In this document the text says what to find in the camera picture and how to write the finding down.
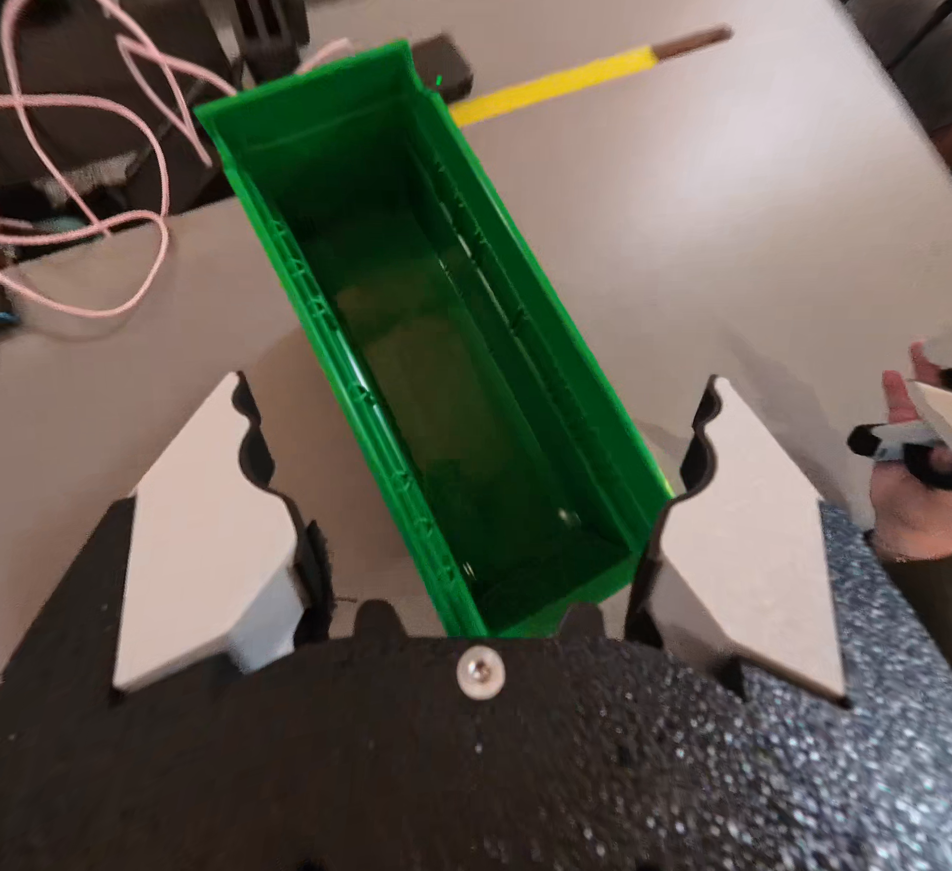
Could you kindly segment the yellow tape strip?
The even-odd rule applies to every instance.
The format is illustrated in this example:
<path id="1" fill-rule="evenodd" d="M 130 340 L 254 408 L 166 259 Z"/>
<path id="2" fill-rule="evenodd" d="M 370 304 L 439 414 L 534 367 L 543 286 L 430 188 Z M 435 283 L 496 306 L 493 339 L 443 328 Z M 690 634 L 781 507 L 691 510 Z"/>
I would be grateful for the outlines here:
<path id="1" fill-rule="evenodd" d="M 653 48 L 644 45 L 455 103 L 448 110 L 456 125 L 464 128 L 649 71 L 659 63 Z"/>

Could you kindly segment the green plastic bin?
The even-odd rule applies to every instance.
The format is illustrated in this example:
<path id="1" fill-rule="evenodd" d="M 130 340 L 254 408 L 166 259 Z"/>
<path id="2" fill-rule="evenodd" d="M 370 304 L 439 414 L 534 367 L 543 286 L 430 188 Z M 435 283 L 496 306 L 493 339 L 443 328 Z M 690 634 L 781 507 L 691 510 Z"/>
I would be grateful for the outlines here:
<path id="1" fill-rule="evenodd" d="M 631 583 L 670 486 L 410 46 L 195 115 L 446 633 Z"/>

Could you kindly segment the person's right hand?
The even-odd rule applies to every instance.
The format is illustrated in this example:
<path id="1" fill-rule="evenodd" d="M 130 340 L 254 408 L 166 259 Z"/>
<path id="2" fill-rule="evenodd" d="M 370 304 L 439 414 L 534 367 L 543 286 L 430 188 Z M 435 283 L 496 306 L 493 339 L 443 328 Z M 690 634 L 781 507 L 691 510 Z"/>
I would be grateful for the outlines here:
<path id="1" fill-rule="evenodd" d="M 910 345 L 913 378 L 940 386 L 942 371 L 928 358 L 922 341 Z M 887 423 L 908 424 L 919 419 L 904 377 L 887 370 L 882 377 L 887 405 Z M 947 447 L 933 450 L 933 467 L 950 473 L 951 454 Z M 902 463 L 879 463 L 870 482 L 874 526 L 870 544 L 883 561 L 943 560 L 951 556 L 951 494 L 920 483 Z"/>

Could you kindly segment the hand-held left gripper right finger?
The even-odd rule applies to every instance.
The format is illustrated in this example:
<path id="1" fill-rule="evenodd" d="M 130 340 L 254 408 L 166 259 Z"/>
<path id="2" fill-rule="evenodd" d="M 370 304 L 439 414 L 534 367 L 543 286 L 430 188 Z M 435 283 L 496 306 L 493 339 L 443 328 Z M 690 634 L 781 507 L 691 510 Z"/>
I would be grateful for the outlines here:
<path id="1" fill-rule="evenodd" d="M 708 378 L 630 589 L 624 639 L 744 695 L 755 666 L 848 700 L 819 493 L 725 377 Z"/>

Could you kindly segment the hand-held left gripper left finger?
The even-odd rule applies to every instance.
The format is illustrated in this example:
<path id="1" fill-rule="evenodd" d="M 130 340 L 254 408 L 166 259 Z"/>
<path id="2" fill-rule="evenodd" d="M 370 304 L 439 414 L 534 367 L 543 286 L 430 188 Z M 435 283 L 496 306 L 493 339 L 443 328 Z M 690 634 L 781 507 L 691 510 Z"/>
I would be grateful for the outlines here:
<path id="1" fill-rule="evenodd" d="M 327 542 L 274 489 L 261 415 L 227 374 L 137 484 L 113 688 L 225 656 L 249 674 L 325 641 Z"/>

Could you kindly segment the black charging hub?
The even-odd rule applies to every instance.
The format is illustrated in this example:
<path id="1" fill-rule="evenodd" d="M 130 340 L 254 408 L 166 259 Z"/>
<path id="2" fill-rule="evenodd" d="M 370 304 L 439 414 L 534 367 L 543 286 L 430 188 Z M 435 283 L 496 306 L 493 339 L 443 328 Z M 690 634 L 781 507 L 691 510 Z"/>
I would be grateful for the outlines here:
<path id="1" fill-rule="evenodd" d="M 411 44 L 411 56 L 424 86 L 437 93 L 446 105 L 459 103 L 470 95 L 472 68 L 448 33 Z"/>

